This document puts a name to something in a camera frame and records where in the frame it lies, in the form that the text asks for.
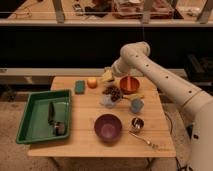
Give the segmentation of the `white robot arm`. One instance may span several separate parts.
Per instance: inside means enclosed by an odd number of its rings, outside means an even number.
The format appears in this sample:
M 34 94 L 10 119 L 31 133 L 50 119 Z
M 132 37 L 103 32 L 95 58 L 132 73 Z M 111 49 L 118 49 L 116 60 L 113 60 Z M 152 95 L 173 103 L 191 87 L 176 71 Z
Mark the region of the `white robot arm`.
M 187 171 L 213 171 L 213 96 L 156 64 L 149 54 L 150 46 L 146 42 L 126 44 L 110 69 L 114 76 L 127 75 L 132 68 L 140 71 L 183 113 L 193 115 Z

